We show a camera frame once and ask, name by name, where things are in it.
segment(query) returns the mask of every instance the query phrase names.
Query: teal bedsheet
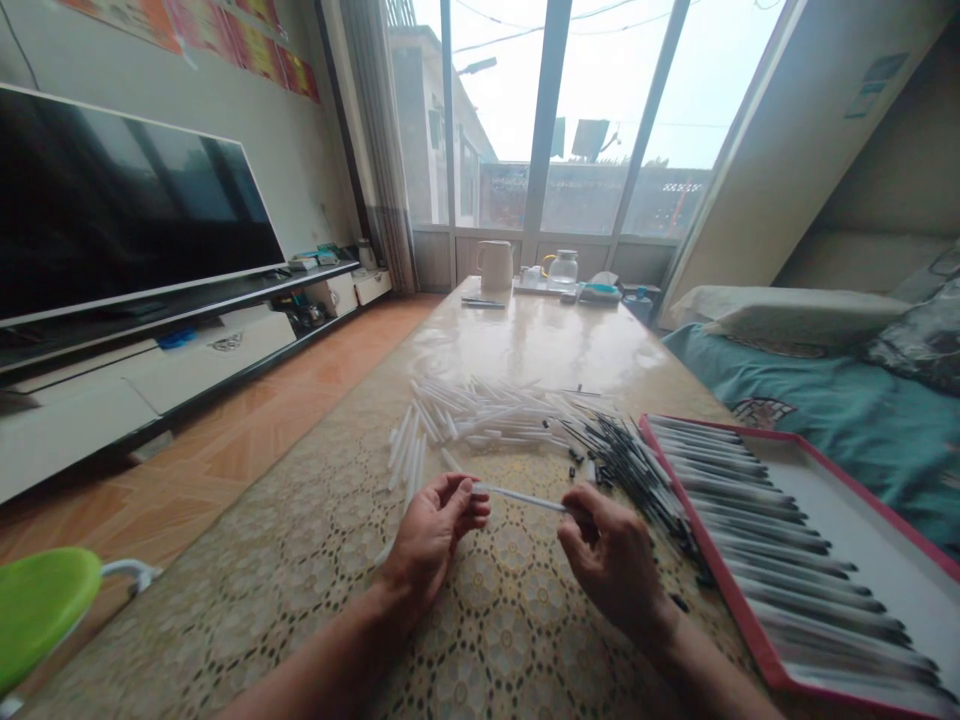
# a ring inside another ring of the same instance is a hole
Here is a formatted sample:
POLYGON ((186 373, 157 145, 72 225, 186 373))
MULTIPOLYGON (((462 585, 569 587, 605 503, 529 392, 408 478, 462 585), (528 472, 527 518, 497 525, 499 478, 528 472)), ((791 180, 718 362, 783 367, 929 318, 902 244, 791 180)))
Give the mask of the teal bedsheet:
POLYGON ((699 325, 663 342, 744 424, 802 435, 960 561, 960 398, 853 357, 774 355, 699 325))

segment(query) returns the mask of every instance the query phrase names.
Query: decoration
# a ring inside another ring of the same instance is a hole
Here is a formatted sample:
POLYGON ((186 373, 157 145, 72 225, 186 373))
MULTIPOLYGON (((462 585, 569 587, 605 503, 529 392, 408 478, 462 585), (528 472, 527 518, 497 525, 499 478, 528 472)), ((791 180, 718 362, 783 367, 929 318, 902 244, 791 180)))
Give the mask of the decoration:
POLYGON ((177 32, 187 45, 240 66, 226 13, 219 5, 213 0, 167 0, 167 5, 177 32))
POLYGON ((236 0, 234 4, 238 9, 256 17, 271 30, 276 30, 281 35, 286 34, 280 26, 280 16, 277 15, 274 0, 236 0))
POLYGON ((183 48, 163 0, 59 0, 61 5, 159 45, 177 55, 183 48))
POLYGON ((281 87, 286 87, 277 44, 255 27, 247 25, 236 15, 226 13, 226 16, 230 34, 240 58, 240 66, 252 73, 273 80, 281 87))
POLYGON ((283 63, 287 90, 308 97, 319 105, 320 92, 317 90, 317 79, 310 63, 301 60, 284 47, 280 48, 280 61, 283 63))

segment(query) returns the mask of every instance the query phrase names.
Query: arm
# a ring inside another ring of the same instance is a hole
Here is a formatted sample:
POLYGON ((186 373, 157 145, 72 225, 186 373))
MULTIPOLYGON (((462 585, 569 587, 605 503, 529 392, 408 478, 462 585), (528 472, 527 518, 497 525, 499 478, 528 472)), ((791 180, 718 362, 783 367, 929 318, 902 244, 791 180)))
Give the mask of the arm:
POLYGON ((782 718, 667 597, 653 562, 650 535, 636 513, 589 485, 571 489, 563 504, 589 514, 594 523, 580 526, 568 515, 557 530, 573 574, 691 712, 721 720, 782 718))
POLYGON ((471 496, 472 480, 447 473, 425 486, 370 588, 236 698, 221 720, 353 715, 433 603, 457 542, 486 525, 489 497, 471 496))

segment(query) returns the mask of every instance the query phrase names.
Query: green stool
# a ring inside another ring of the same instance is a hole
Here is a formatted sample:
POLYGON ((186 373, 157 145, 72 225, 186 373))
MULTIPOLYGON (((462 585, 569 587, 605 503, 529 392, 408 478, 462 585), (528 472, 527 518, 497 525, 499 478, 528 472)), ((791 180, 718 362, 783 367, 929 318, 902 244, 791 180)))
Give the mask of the green stool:
POLYGON ((158 568, 139 560, 107 565, 83 548, 58 548, 0 567, 0 719, 22 703, 8 694, 73 632, 87 614, 100 580, 131 575, 130 595, 149 587, 158 568))

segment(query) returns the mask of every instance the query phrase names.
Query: television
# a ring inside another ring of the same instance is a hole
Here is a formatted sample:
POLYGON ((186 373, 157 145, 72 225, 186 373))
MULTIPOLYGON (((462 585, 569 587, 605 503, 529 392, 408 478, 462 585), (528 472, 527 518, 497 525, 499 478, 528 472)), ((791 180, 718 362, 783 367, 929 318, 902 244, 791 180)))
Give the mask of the television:
POLYGON ((284 264, 240 143, 0 84, 0 327, 284 264))

